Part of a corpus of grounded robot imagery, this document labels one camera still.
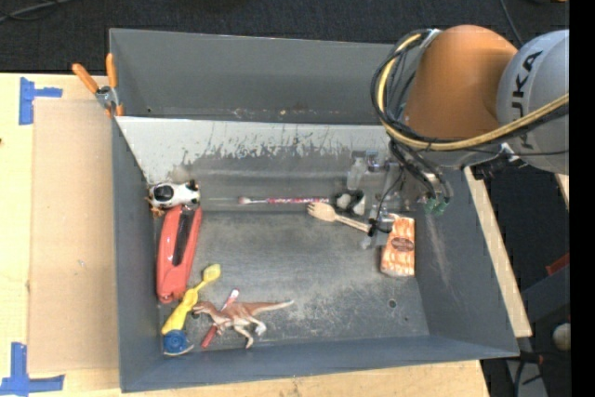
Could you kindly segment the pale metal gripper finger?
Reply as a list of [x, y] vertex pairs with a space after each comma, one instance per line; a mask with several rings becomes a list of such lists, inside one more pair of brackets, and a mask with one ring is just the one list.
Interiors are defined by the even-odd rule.
[[346, 187], [361, 189], [379, 183], [387, 175], [387, 155], [378, 150], [354, 151], [347, 173]]
[[360, 242], [361, 249], [383, 246], [392, 230], [394, 215], [386, 208], [372, 208], [368, 215], [368, 232]]

